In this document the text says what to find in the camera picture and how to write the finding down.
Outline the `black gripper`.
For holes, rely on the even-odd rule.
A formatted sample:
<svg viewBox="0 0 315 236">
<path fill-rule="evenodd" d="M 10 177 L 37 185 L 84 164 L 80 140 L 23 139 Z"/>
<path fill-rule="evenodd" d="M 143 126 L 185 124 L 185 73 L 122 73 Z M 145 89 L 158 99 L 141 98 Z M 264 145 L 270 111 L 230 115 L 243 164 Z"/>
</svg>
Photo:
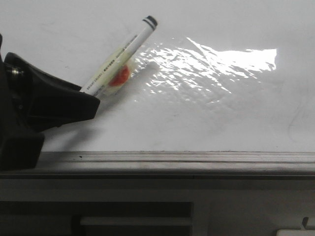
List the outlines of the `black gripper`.
<svg viewBox="0 0 315 236">
<path fill-rule="evenodd" d="M 100 100 L 16 53 L 0 58 L 0 169 L 36 167 L 47 130 L 93 119 Z"/>
</svg>

